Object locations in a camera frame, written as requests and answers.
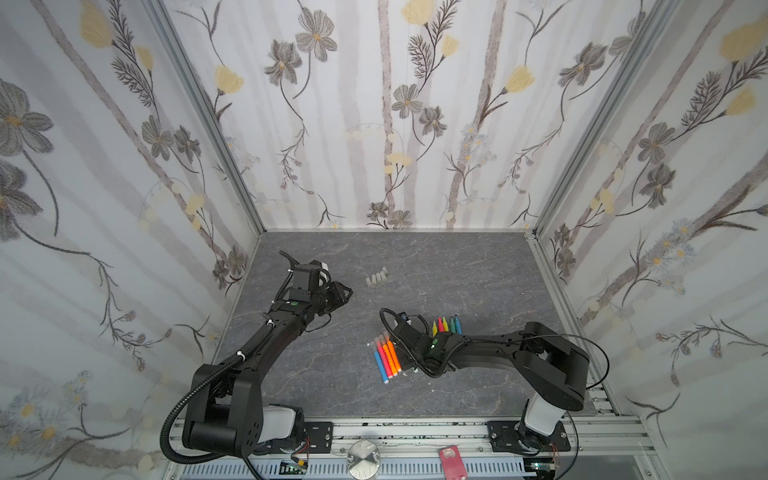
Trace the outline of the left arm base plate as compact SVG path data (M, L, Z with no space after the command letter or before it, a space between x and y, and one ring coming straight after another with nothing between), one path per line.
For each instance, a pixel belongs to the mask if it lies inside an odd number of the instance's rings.
M254 454L328 454L331 452L333 429L332 422L305 422L302 426L295 426L285 439L260 444Z

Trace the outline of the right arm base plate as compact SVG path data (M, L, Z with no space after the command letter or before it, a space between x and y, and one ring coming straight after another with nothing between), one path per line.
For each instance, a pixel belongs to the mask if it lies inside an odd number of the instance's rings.
M488 421L486 423L494 452L533 457L541 453L570 452L571 443L562 421L556 423L549 436L528 429L521 421Z

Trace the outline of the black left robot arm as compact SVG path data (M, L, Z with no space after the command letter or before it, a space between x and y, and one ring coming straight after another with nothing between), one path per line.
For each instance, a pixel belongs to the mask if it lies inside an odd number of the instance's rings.
M334 281L323 262L288 260L288 275L264 313L264 324L221 363L198 368L190 391L164 423L161 439L168 447L170 429L178 415L184 415L182 445L199 452L188 460L190 463L223 456L248 458L305 445L302 409L266 405L262 382L284 350L316 317L330 317L348 303L352 289Z

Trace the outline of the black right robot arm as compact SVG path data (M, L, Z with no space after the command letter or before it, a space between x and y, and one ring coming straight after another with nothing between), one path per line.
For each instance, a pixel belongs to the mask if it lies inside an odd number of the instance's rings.
M584 408L591 357L542 323L475 337L455 332L430 335L402 320L387 330L396 351L432 378L467 368L517 371L534 390L523 414L527 432L550 436L565 413Z

